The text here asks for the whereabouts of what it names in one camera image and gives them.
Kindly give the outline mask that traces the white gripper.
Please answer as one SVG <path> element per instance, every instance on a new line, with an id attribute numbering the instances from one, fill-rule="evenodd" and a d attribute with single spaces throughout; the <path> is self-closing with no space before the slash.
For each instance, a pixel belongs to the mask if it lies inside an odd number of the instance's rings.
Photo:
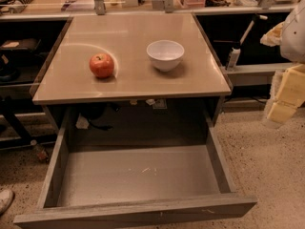
<path id="1" fill-rule="evenodd" d="M 305 63 L 305 0 L 301 0 L 283 22 L 260 38 L 260 43 L 279 46 L 282 57 Z M 266 104 L 266 123 L 284 124 L 305 102 L 305 65 L 298 64 L 276 72 Z"/>

